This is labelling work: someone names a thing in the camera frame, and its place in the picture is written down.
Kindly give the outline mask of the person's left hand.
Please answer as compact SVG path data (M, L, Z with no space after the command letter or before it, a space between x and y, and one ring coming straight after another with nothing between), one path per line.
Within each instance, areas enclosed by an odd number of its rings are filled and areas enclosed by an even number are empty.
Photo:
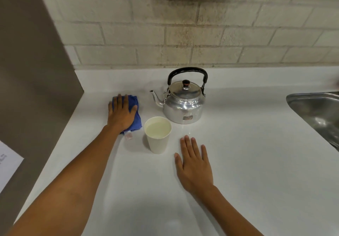
M128 96L125 95L123 100L122 95L118 94L108 103L108 128L117 135L127 130L134 121L129 119L129 112Z

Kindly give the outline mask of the person's right hand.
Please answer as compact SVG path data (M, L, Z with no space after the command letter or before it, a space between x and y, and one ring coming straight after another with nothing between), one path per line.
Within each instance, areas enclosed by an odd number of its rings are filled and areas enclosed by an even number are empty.
M192 190L197 188L206 188L213 186L213 173L209 162L209 167L206 167L201 159L201 147L198 147L195 138L190 138L196 154L195 158L190 158L189 161L184 161L184 137L180 139L181 159L183 162L183 172L177 173L178 179L183 188L191 194Z

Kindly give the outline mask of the blue cloth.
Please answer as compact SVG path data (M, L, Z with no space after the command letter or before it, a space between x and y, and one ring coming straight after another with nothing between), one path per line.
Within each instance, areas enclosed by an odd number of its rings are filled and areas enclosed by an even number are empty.
M120 129L121 134L141 129L142 122L138 113L138 97L133 95L118 95L112 99L108 123L115 129Z

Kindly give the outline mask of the person's left forearm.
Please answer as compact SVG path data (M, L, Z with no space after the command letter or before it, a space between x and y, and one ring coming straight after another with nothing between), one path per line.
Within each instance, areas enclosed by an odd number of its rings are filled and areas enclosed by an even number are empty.
M20 216L6 236L81 236L118 135L106 125Z

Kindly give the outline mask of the person's right forearm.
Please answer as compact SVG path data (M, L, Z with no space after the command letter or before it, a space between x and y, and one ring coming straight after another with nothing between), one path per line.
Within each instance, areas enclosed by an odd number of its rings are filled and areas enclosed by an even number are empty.
M191 194L212 214L226 236L264 236L226 200L216 186L197 188Z

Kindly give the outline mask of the white paper cup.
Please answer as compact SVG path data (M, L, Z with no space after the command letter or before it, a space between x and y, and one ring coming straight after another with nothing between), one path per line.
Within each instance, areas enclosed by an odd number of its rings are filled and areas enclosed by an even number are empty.
M152 117L146 121L144 132L152 153L162 154L165 152L171 131L172 125L165 117Z

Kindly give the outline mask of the silver metal kettle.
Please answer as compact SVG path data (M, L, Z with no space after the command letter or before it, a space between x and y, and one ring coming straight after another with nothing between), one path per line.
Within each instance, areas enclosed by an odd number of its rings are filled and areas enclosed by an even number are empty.
M189 80L176 81L172 78L185 72L198 72L203 74L203 84L199 86ZM167 119L178 124L191 124L197 122L201 116L206 100L204 87L208 80L207 72L198 67L184 67L172 71L167 78L167 91L161 100L157 94L150 90L157 106L163 109Z

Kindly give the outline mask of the brown cabinet side panel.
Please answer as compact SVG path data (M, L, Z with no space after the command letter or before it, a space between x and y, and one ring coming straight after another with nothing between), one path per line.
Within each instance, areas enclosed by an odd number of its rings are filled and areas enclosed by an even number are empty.
M83 95L43 0L0 0L0 141L23 157L0 193L15 222Z

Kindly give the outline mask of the stainless steel sink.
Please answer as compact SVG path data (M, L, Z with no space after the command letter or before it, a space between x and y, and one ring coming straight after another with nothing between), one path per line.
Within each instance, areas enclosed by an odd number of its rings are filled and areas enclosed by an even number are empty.
M286 102L339 152L339 91L290 94Z

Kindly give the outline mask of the white paper sheet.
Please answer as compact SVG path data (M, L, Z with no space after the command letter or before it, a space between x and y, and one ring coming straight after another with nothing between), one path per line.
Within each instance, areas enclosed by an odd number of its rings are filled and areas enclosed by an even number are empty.
M0 141L0 193L24 160L19 154Z

